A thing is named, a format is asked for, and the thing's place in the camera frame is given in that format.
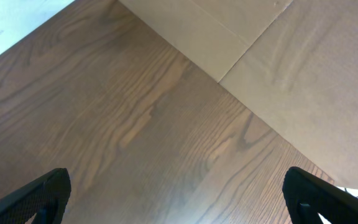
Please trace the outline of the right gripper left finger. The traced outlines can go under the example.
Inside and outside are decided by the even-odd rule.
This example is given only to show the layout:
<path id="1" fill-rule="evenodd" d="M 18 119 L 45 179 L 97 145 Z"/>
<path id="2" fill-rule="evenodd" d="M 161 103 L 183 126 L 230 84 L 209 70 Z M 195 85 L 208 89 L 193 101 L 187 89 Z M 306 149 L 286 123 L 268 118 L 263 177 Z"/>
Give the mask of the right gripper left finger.
<path id="1" fill-rule="evenodd" d="M 60 224 L 70 198 L 66 168 L 56 168 L 0 199 L 0 223 Z"/>

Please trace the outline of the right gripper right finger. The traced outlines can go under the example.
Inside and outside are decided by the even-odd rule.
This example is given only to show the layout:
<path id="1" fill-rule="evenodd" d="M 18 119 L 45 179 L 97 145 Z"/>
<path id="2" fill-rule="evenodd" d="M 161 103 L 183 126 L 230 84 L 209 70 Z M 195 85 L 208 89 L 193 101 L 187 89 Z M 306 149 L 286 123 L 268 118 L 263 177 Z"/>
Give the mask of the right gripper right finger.
<path id="1" fill-rule="evenodd" d="M 293 224 L 358 223 L 358 198 L 299 167 L 288 169 L 282 192 Z"/>

